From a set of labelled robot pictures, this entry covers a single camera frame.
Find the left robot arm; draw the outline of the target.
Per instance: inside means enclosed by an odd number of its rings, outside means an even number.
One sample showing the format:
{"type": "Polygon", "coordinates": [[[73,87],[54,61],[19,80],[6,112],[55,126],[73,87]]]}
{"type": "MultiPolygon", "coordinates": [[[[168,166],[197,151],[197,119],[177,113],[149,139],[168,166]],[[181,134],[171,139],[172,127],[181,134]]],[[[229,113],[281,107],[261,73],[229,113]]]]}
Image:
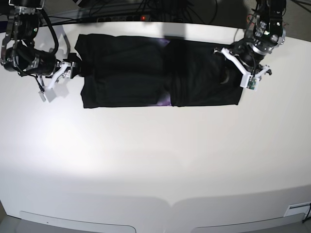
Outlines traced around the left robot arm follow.
{"type": "Polygon", "coordinates": [[[230,54],[252,75],[263,69],[260,62],[264,57],[285,41],[283,12],[286,4],[285,0],[258,0],[244,37],[230,45],[230,54]]]}

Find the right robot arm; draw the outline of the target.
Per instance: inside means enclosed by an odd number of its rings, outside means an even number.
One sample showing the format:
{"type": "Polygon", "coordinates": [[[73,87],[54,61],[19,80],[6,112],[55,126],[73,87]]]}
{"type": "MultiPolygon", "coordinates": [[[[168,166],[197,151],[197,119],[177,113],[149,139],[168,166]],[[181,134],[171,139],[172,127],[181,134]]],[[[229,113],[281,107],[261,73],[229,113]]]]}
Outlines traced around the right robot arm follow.
{"type": "Polygon", "coordinates": [[[40,92],[53,89],[60,78],[72,79],[81,74],[82,61],[75,53],[67,59],[56,58],[59,42],[52,23],[43,9],[43,0],[10,0],[5,37],[2,40],[0,63],[8,71],[19,76],[34,77],[40,92]],[[51,32],[54,48],[51,51],[35,49],[40,18],[43,17],[51,32]]]}

